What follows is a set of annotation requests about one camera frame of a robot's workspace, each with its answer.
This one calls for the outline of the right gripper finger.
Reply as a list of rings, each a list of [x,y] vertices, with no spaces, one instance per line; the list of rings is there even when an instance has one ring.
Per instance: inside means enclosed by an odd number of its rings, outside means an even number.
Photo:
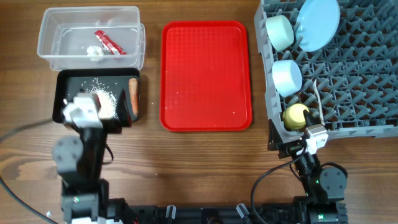
[[[280,134],[275,127],[274,122],[269,119],[269,140],[268,140],[268,150],[280,150],[280,147],[282,145],[282,139],[280,137]]]
[[[315,118],[307,110],[303,110],[303,117],[305,119],[306,127],[315,125]]]

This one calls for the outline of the yellow plastic cup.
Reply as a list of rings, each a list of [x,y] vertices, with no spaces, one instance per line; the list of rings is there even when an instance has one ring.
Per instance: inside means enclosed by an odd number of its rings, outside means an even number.
[[[309,108],[301,103],[296,103],[290,107],[288,107],[282,113],[282,120],[284,122],[284,126],[289,130],[298,130],[303,128],[306,125],[304,111],[309,112]]]

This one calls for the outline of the white rice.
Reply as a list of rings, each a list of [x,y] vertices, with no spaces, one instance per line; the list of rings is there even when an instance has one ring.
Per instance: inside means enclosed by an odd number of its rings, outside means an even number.
[[[88,81],[83,81],[82,89],[87,93],[94,93],[98,96],[100,102],[100,109],[98,112],[100,119],[117,118],[116,114],[116,97],[110,90],[110,86],[105,84],[105,81],[99,78],[92,78]]]

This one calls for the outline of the orange carrot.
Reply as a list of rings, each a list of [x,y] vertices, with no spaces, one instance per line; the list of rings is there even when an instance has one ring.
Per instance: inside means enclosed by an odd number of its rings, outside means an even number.
[[[129,92],[134,116],[139,114],[139,82],[136,78],[129,80]]]

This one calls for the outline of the white plastic spoon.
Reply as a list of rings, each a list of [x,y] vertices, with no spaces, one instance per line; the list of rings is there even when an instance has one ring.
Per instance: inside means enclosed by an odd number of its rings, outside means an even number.
[[[322,101],[320,98],[320,94],[317,88],[317,80],[314,80],[313,82],[313,90],[315,92],[316,98],[317,98],[317,103],[318,103],[318,113],[320,117],[320,123],[322,125],[325,125],[325,120],[324,120],[324,115],[323,115],[323,108],[322,108]]]

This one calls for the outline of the light blue bowl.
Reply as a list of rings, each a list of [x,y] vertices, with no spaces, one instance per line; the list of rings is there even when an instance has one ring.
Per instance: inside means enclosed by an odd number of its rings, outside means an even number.
[[[282,97],[293,95],[302,87],[302,74],[293,60],[279,60],[272,65],[272,80]]]

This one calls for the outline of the white tissue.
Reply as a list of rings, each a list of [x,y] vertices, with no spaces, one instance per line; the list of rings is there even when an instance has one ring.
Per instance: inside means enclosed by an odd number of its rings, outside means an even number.
[[[98,46],[89,46],[86,50],[87,56],[90,56],[90,60],[92,62],[99,62],[103,59],[104,52],[101,47]]]

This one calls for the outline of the red snack wrapper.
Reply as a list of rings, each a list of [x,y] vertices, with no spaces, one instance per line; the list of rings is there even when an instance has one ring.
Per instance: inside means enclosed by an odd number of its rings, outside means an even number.
[[[97,30],[95,36],[100,41],[105,51],[113,55],[126,55],[126,51],[123,50],[118,44],[116,44],[103,30]]]

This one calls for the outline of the green bowl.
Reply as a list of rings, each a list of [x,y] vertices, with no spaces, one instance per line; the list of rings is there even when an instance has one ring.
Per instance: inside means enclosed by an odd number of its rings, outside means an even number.
[[[273,48],[277,52],[285,50],[295,40],[293,28],[289,20],[283,15],[267,18],[266,31]]]

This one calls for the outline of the light blue plate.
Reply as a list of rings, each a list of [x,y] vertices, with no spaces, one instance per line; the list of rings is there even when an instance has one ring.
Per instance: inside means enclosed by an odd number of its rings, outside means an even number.
[[[337,0],[306,0],[297,17],[295,36],[302,37],[299,47],[306,52],[323,48],[335,35],[339,22]]]

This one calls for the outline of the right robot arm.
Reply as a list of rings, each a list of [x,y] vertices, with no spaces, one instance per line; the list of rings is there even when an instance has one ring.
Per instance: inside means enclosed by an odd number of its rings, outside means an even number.
[[[321,164],[316,151],[325,146],[328,133],[308,111],[304,134],[297,140],[284,143],[275,124],[269,120],[268,150],[278,151],[279,158],[290,157],[289,165],[305,191],[292,203],[263,204],[260,213],[271,223],[345,224],[348,223],[345,198],[348,173],[345,168],[327,162]]]

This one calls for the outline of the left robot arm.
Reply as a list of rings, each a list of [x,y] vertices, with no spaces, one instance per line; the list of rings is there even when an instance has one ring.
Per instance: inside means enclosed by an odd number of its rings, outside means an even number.
[[[94,93],[77,93],[63,110],[63,122],[78,136],[54,146],[53,159],[62,178],[61,209],[65,223],[139,223],[123,198],[109,198],[109,183],[100,177],[110,129],[101,119]]]

